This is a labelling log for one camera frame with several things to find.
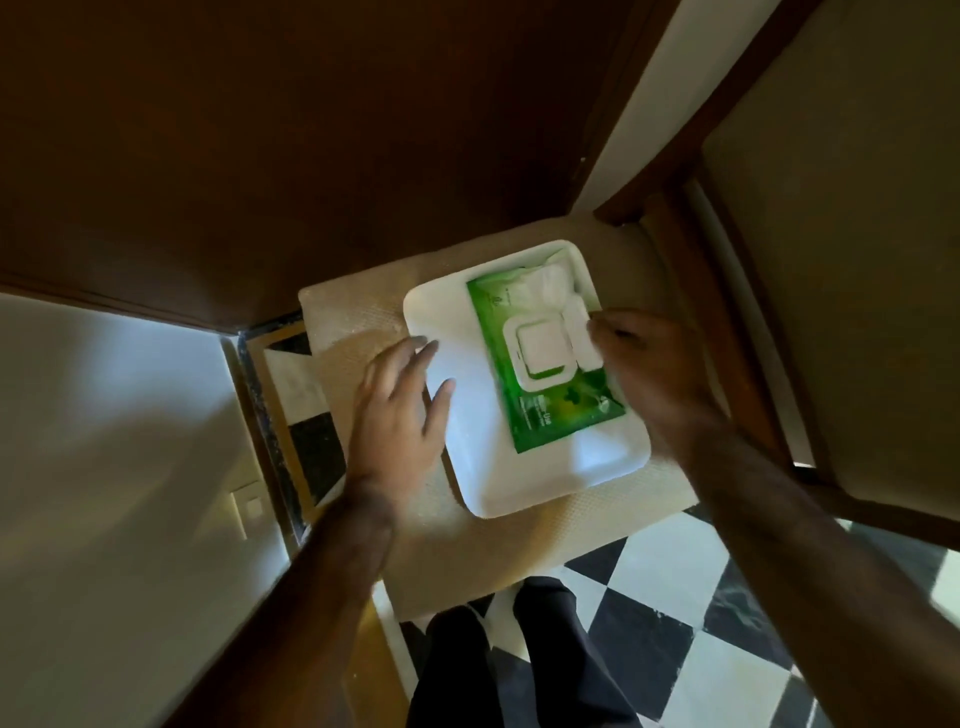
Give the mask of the person's right hand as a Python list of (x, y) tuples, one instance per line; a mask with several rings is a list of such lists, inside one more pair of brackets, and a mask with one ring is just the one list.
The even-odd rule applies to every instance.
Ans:
[(733, 427), (714, 397), (693, 333), (676, 321), (643, 312), (654, 316), (648, 348), (627, 361), (604, 364), (629, 406), (682, 460), (699, 439)]

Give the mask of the person's left hand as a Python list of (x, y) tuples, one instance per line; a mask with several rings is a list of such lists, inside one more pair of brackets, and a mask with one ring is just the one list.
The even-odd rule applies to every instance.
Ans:
[(374, 494), (400, 511), (426, 483), (446, 443), (446, 438), (443, 443), (428, 443), (424, 438), (430, 405), (424, 401), (426, 374), (439, 346), (437, 340), (428, 341), (428, 348), (421, 354), (426, 366), (423, 387), (416, 392), (377, 396), (378, 355), (366, 366), (355, 395), (345, 495)]

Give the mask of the green wet wipes pack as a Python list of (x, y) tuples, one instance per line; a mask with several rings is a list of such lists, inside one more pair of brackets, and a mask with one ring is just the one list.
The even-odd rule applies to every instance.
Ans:
[(625, 415), (590, 338), (568, 250), (475, 277), (466, 289), (518, 453)]

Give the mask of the person's right forearm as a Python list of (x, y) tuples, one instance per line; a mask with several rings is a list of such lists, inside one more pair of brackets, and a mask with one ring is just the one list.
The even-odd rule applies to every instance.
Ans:
[(960, 628), (711, 409), (654, 421), (834, 728), (960, 728)]

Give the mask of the person's left forearm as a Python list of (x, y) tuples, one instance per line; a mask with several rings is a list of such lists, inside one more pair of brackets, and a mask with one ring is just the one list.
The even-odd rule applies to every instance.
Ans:
[(162, 728), (322, 728), (390, 552), (402, 491), (371, 476), (341, 497)]

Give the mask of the white rectangular tray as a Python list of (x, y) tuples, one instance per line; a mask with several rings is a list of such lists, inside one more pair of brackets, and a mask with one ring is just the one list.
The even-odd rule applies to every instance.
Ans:
[(414, 287), (403, 300), (409, 333), (439, 344), (426, 373), (430, 397), (447, 379), (457, 385), (449, 410), (446, 451), (462, 501), (479, 518), (513, 514), (630, 475), (643, 468), (652, 454), (644, 422), (626, 404), (606, 370), (612, 393), (626, 408), (624, 416), (522, 453), (515, 449), (467, 284), (486, 274), (541, 264), (562, 250), (569, 251), (574, 262), (588, 313), (600, 310), (581, 250), (563, 239), (438, 277)]

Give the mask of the dark brown wooden door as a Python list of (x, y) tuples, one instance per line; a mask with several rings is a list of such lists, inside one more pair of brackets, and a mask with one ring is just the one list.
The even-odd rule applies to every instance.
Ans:
[(567, 214), (680, 0), (0, 0), (0, 289), (218, 332)]

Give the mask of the wooden chair with beige cushion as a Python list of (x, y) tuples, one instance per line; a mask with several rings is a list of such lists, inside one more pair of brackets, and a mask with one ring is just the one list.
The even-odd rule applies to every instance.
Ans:
[[(823, 0), (705, 141), (706, 181), (763, 296), (835, 515), (960, 544), (960, 0)], [(695, 495), (643, 467), (542, 491), (502, 457), (468, 507), (445, 455), (400, 521), (383, 590), (402, 622), (654, 529)]]

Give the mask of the person's left leg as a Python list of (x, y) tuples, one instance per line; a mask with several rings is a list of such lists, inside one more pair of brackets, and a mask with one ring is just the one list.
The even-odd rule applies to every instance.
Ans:
[(429, 621), (406, 728), (504, 728), (481, 618), (460, 605)]

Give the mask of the person's leg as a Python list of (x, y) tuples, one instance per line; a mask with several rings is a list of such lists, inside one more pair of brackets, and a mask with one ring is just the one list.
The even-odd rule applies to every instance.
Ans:
[(577, 614), (575, 594), (550, 576), (526, 578), (513, 601), (532, 666), (540, 728), (642, 728)]
[(429, 621), (406, 728), (504, 728), (481, 618), (460, 605)]

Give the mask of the person's right leg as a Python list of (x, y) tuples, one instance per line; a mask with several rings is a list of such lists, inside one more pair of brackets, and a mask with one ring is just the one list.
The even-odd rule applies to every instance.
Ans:
[(526, 578), (513, 601), (532, 666), (540, 728), (642, 728), (577, 614), (575, 594), (550, 576)]

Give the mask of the white wall switch plate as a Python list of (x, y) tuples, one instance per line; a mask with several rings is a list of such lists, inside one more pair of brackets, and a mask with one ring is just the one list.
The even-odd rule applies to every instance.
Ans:
[(236, 527), (243, 541), (257, 539), (271, 523), (270, 497), (262, 480), (255, 480), (229, 494)]

